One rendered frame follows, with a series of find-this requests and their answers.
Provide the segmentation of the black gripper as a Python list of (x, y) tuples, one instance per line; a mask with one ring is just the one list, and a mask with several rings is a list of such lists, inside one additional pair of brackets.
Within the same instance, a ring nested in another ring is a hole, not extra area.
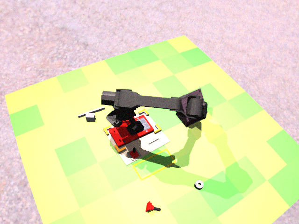
[(129, 120), (129, 122), (131, 123), (126, 127), (126, 129), (132, 136), (137, 133), (140, 133), (144, 130), (144, 126), (142, 125), (142, 123), (140, 121), (136, 121), (134, 119), (134, 116), (136, 116), (136, 113), (134, 112), (134, 110), (136, 110), (136, 109), (131, 109), (128, 111), (120, 111), (125, 116), (124, 121)]

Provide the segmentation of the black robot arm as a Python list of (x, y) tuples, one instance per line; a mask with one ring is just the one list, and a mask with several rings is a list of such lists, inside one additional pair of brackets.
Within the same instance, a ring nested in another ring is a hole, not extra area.
[[(181, 101), (187, 97), (186, 114), (181, 109)], [(136, 109), (140, 106), (169, 109), (170, 111), (177, 112), (181, 117), (193, 118), (202, 120), (206, 118), (207, 102), (203, 101), (198, 95), (184, 94), (180, 97), (154, 97), (144, 96), (131, 89), (115, 89), (115, 91), (104, 91), (101, 95), (102, 105), (114, 106), (114, 110), (111, 111), (106, 119), (113, 127), (119, 127), (122, 125), (125, 116), (120, 111), (128, 111)]]

